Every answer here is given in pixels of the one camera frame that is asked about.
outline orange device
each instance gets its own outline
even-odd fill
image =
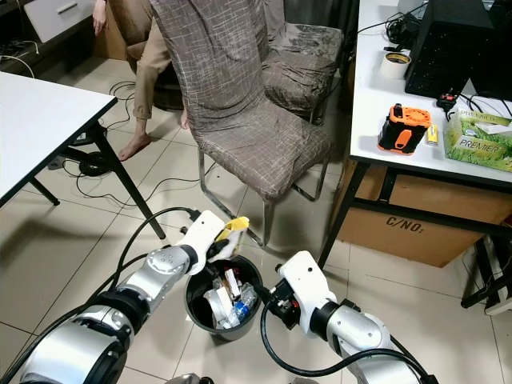
[[[429,126],[428,110],[395,104],[391,107],[390,114],[378,136],[378,147],[398,154],[412,154]]]

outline table leg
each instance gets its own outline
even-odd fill
[[[45,198],[47,198],[48,200],[50,200],[50,202],[54,205],[54,206],[58,206],[61,202],[51,193],[48,191],[48,189],[39,182],[39,180],[37,180],[36,178],[33,178],[31,181],[30,181],[30,184],[32,184],[34,186],[34,188],[36,190],[38,190]]]
[[[352,178],[350,178],[349,186],[346,189],[345,196],[343,196],[342,204],[339,207],[338,213],[336,214],[336,219],[334,220],[334,224],[330,229],[329,235],[327,236],[327,240],[324,243],[322,248],[322,253],[320,254],[320,259],[318,260],[318,266],[320,269],[323,269],[326,264],[327,258],[329,257],[330,250],[333,247],[334,241],[338,236],[340,229],[342,228],[343,222],[345,221],[346,214],[349,212],[349,208],[354,201],[355,194],[358,192],[359,186],[361,185],[361,181],[365,176],[366,170],[370,164],[365,162],[358,162],[355,167],[354,173],[352,174]]]
[[[110,146],[109,142],[106,140],[105,136],[103,135],[103,132],[100,130],[91,130],[91,132],[94,132],[94,143],[99,148],[99,150],[102,152],[103,156],[105,157],[105,161],[108,165],[108,167],[116,173],[119,180],[121,180],[122,184],[130,194],[131,198],[134,200],[135,204],[137,204],[138,208],[141,210],[142,214],[145,218],[149,218],[153,215],[150,208],[147,206],[146,201],[141,196],[140,192],[138,191],[136,185],[132,181],[131,177],[128,175],[128,172],[126,172],[124,166],[122,166],[121,162],[118,159],[118,156]],[[163,229],[160,227],[160,224],[158,224],[157,220],[154,219],[150,222],[151,227],[153,228],[154,232],[157,234],[157,236],[161,239],[166,238],[166,234],[163,231]]]

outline hand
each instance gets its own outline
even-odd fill
[[[93,27],[94,34],[98,36],[103,28],[107,28],[106,24],[106,0],[96,0],[93,10]]]

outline white table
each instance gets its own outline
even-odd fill
[[[88,131],[102,152],[104,165],[117,174],[146,218],[150,217],[144,198],[98,124],[116,102],[107,94],[0,72],[0,206],[28,182],[57,205],[58,200],[34,176],[60,154],[90,160],[87,154],[68,148]],[[151,225],[165,238],[156,220]]]
[[[358,30],[384,22],[398,12],[397,5],[398,0],[360,0]],[[512,238],[512,230],[502,226],[389,204],[389,196],[394,184],[393,177],[396,178],[397,174],[408,174],[420,178],[432,178],[486,190],[512,193],[511,172],[445,158],[442,130],[446,127],[447,121],[444,111],[436,107],[436,101],[432,98],[406,94],[404,91],[406,81],[404,79],[388,79],[379,73],[379,67],[385,54],[383,48],[389,45],[384,26],[365,30],[358,35],[354,109],[349,152],[349,158],[357,160],[358,164],[343,197],[333,228],[323,247],[318,261],[320,267],[325,265],[334,240],[351,207],[396,214],[406,218]],[[463,93],[475,93],[470,82]],[[509,117],[506,108],[499,100],[481,100],[478,98],[475,101],[488,113],[500,113]],[[432,123],[437,124],[440,130],[438,145],[428,146],[422,141],[411,156],[380,150],[377,147],[378,134],[384,125],[391,106],[395,103],[428,110],[432,117]],[[464,105],[467,108],[462,98],[458,100],[458,103],[460,106]],[[507,104],[512,109],[512,103],[508,102]],[[382,188],[381,196],[385,197],[384,202],[355,197],[370,164],[381,164],[388,167],[391,183],[387,188],[385,186]]]

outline drawer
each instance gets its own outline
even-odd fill
[[[25,12],[41,42],[47,42],[91,16],[93,8],[94,0],[34,0]]]

